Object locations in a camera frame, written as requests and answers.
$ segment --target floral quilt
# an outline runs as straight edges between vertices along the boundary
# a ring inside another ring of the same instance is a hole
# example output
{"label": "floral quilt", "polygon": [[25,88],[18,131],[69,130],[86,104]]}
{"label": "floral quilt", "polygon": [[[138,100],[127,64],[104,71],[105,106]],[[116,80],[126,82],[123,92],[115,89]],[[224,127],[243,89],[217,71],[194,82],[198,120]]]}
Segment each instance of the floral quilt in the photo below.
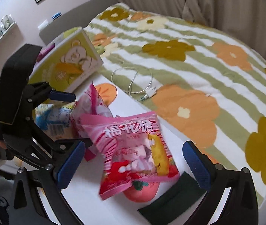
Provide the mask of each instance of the floral quilt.
{"label": "floral quilt", "polygon": [[[244,43],[183,19],[109,7],[85,28],[111,78],[135,67],[133,91],[153,74],[158,91],[142,103],[227,169],[248,167],[258,203],[266,197],[266,61]],[[114,83],[127,90],[133,70]]]}

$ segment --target gray headboard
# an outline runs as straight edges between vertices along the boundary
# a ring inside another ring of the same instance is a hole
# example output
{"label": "gray headboard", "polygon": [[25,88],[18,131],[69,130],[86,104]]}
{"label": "gray headboard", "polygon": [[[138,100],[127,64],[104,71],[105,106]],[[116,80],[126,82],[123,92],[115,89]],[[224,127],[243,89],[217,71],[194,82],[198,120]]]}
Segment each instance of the gray headboard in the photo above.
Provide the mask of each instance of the gray headboard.
{"label": "gray headboard", "polygon": [[73,27],[86,27],[91,20],[117,0],[91,0],[62,14],[39,32],[42,41],[47,45],[62,32]]}

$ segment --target pink candy bag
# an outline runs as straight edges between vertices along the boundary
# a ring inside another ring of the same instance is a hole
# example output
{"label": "pink candy bag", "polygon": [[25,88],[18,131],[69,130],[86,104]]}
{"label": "pink candy bag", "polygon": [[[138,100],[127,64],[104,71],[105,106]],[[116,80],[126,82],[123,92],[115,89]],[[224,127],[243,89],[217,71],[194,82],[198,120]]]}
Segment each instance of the pink candy bag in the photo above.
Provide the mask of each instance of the pink candy bag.
{"label": "pink candy bag", "polygon": [[[85,91],[78,102],[75,104],[72,113],[70,114],[70,120],[73,128],[76,130],[79,138],[88,138],[88,134],[85,132],[84,128],[81,125],[81,114],[88,113],[93,115],[101,115],[105,117],[112,117],[112,113],[109,108],[105,105],[101,96],[97,92],[93,84],[88,87],[88,90]],[[86,149],[85,159],[90,161],[95,158],[98,150],[94,145]]]}
{"label": "pink candy bag", "polygon": [[154,112],[125,118],[82,114],[81,124],[105,156],[99,195],[123,192],[132,181],[167,182],[180,176]]}

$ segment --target white cable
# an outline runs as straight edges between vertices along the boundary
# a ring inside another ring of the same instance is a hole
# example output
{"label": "white cable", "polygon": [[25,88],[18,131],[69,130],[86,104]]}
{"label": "white cable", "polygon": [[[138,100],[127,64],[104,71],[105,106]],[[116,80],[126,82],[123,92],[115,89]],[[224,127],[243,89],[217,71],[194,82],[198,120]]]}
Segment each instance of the white cable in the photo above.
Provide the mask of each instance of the white cable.
{"label": "white cable", "polygon": [[[131,89],[132,89],[132,85],[133,85],[133,82],[134,82],[134,80],[135,80],[135,78],[136,78],[136,76],[137,76],[137,74],[138,74],[138,69],[136,69],[136,68],[134,68],[134,67],[124,67],[124,68],[118,68],[118,69],[114,70],[113,73],[112,73],[112,75],[111,75],[111,82],[114,83],[114,81],[113,81],[113,76],[116,75],[116,72],[117,72],[118,70],[125,70],[125,69],[135,70],[136,73],[135,73],[135,75],[134,75],[134,77],[133,77],[133,79],[132,79],[132,81],[131,81],[131,83],[130,83],[130,85],[129,85],[128,90],[127,90],[127,91],[124,90],[124,89],[122,89],[122,90],[123,90],[125,93],[128,93],[129,96],[130,96],[131,98],[133,98],[133,97],[132,97],[132,94],[140,94],[140,93],[143,93],[143,92],[147,92],[148,88],[150,88],[150,86],[151,86],[151,84],[152,84],[152,82],[153,82],[153,74],[152,74],[152,72],[151,72],[150,69],[148,69],[149,72],[150,72],[150,75],[151,75],[150,83],[149,83],[148,86],[147,86],[144,90],[142,90],[142,91],[136,91],[136,92],[132,92],[132,91],[131,91]],[[140,99],[136,99],[136,100],[137,100],[137,101],[144,101],[144,100],[146,100],[146,99],[148,99],[148,98],[151,98],[151,97],[152,97],[153,95],[155,95],[155,94],[156,94],[156,88],[154,88],[154,89],[152,89],[152,90],[150,91],[150,95],[145,94],[145,95],[143,95]]]}

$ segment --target barcode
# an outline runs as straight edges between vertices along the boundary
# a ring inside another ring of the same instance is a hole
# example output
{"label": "barcode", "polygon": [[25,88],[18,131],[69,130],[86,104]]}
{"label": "barcode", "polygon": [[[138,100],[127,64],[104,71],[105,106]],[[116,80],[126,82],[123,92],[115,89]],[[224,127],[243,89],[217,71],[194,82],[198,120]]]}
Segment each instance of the barcode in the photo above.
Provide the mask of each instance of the barcode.
{"label": "barcode", "polygon": [[63,135],[64,129],[62,124],[52,124],[48,126],[51,136]]}

